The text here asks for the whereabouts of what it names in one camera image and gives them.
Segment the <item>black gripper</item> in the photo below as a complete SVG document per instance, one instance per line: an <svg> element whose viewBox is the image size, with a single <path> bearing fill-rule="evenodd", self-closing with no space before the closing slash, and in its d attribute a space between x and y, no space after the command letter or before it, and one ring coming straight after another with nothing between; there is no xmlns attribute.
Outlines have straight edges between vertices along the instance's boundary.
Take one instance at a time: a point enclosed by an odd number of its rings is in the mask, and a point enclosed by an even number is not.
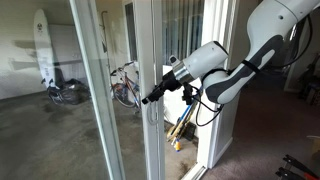
<svg viewBox="0 0 320 180"><path fill-rule="evenodd" d="M162 77L161 83L156 85L152 92L142 100L142 103L147 104L149 102L158 101L166 90L173 92L181 86L182 84L176 79L173 71L169 71Z"/></svg>

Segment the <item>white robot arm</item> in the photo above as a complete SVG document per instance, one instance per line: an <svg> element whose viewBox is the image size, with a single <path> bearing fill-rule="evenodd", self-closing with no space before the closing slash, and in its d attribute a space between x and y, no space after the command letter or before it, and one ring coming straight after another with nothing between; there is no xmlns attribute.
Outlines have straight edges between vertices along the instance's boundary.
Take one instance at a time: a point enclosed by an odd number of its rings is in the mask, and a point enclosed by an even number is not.
<svg viewBox="0 0 320 180"><path fill-rule="evenodd" d="M167 90L175 91L200 79L208 100L216 104L229 103L279 52L288 31L319 6L320 0L263 0L247 21L249 53L233 71L222 68L228 53L219 42L211 41L187 58L175 61L172 70L142 102L157 101Z"/></svg>

